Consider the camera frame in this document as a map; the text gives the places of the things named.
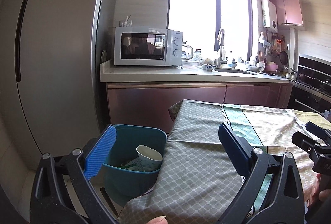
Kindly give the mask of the right hand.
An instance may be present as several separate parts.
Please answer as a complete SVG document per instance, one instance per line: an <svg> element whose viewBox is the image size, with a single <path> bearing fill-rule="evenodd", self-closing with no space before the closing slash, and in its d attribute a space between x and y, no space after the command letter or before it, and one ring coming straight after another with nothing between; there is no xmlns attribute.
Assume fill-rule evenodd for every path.
<svg viewBox="0 0 331 224"><path fill-rule="evenodd" d="M316 201L325 202L331 195L330 189L320 190L321 174L317 174L317 180L312 188L309 199L307 200L307 208L311 208Z"/></svg>

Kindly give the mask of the left hand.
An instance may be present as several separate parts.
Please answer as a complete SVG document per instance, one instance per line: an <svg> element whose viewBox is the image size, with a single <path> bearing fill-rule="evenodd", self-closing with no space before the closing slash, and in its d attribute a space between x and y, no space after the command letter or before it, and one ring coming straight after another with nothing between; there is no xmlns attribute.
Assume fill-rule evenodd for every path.
<svg viewBox="0 0 331 224"><path fill-rule="evenodd" d="M166 216L159 216L151 219L146 224L168 224Z"/></svg>

